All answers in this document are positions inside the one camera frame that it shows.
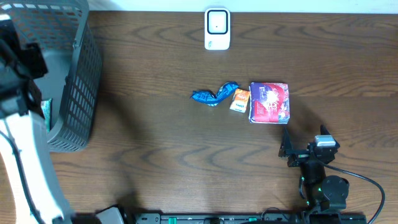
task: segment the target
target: blue wrapped candy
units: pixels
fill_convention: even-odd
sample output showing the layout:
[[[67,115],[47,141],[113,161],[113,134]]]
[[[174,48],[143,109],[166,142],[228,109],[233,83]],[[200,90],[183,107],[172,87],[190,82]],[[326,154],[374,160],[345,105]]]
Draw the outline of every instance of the blue wrapped candy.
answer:
[[[207,90],[198,90],[193,92],[191,98],[199,103],[217,106],[217,104],[234,93],[238,87],[239,85],[236,82],[227,82],[218,90],[217,94]]]

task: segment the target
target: small orange and white packet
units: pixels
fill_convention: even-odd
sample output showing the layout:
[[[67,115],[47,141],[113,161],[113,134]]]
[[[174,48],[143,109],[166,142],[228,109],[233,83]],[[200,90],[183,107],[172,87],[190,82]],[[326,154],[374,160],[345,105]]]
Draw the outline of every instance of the small orange and white packet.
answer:
[[[248,101],[250,98],[250,91],[236,89],[234,98],[232,99],[231,110],[244,113],[248,107]]]

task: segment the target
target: white rectangular gadget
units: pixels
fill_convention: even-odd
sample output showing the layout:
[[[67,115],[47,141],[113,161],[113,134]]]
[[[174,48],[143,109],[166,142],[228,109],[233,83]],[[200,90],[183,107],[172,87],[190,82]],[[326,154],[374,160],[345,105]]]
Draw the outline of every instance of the white rectangular gadget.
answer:
[[[205,12],[205,48],[226,50],[231,41],[231,16],[227,9],[211,8]]]

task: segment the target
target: wooden table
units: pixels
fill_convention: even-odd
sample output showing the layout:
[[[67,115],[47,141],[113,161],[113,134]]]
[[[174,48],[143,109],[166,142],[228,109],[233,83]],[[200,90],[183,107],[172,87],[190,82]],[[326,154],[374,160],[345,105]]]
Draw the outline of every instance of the wooden table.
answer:
[[[282,126],[250,124],[190,100],[224,82],[289,84],[289,130],[304,148],[325,124],[341,149],[331,164],[378,181],[377,223],[398,219],[398,20],[392,15],[232,14],[231,47],[203,46],[203,13],[92,12],[103,78],[91,142],[52,154],[71,206],[117,202],[163,212],[261,212],[306,206],[299,169],[277,157]],[[328,175],[337,174],[326,170]],[[378,189],[350,182],[350,212],[370,219]],[[4,166],[0,222],[15,211]]]

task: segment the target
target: cable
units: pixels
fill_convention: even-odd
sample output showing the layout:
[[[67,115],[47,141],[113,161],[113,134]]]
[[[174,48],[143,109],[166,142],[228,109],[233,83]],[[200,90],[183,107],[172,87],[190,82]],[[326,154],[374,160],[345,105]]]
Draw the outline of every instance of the cable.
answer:
[[[43,219],[40,217],[40,212],[36,209],[36,207],[32,201],[32,197],[30,196],[30,192],[27,187],[27,181],[26,181],[26,177],[25,177],[24,168],[22,167],[21,155],[19,154],[19,150],[18,150],[17,146],[2,131],[0,131],[0,135],[8,142],[8,144],[12,148],[12,153],[15,155],[15,160],[16,160],[17,167],[18,167],[19,178],[21,179],[22,188],[24,189],[24,194],[25,194],[25,198],[26,198],[27,204],[30,209],[30,213],[35,217],[37,223],[45,224]]]
[[[368,182],[374,184],[376,187],[379,188],[380,193],[381,193],[381,202],[380,202],[379,208],[377,209],[377,211],[375,212],[375,214],[373,215],[373,217],[372,217],[372,218],[370,219],[370,221],[368,222],[368,224],[372,224],[372,223],[376,220],[377,216],[379,216],[379,214],[381,213],[381,210],[383,209],[383,206],[384,206],[384,201],[386,200],[386,194],[384,193],[384,190],[383,190],[383,188],[380,186],[380,184],[378,184],[376,181],[374,181],[374,180],[372,180],[372,179],[370,179],[370,178],[367,178],[367,177],[365,177],[365,176],[356,174],[356,173],[354,173],[354,172],[350,172],[350,171],[347,171],[347,170],[343,170],[343,169],[340,169],[340,168],[337,168],[337,167],[330,166],[330,165],[328,165],[328,164],[322,162],[321,160],[319,160],[319,159],[317,158],[317,156],[315,155],[314,152],[312,152],[312,155],[314,156],[315,160],[317,160],[317,162],[318,162],[319,164],[321,164],[322,166],[324,166],[324,167],[326,167],[326,168],[329,168],[329,169],[332,169],[332,170],[335,170],[335,171],[338,171],[338,172],[342,172],[342,173],[344,173],[344,174],[353,175],[354,177],[357,177],[357,178],[366,180],[366,181],[368,181]]]
[[[289,219],[286,217],[286,215],[285,215],[279,208],[277,208],[277,207],[269,207],[269,208],[267,208],[265,211],[263,211],[263,213],[261,214],[261,220],[264,220],[264,215],[265,215],[269,210],[271,210],[271,209],[273,209],[273,210],[278,210],[278,212],[279,212],[280,214],[283,215],[283,217],[286,219],[286,221],[289,220]]]

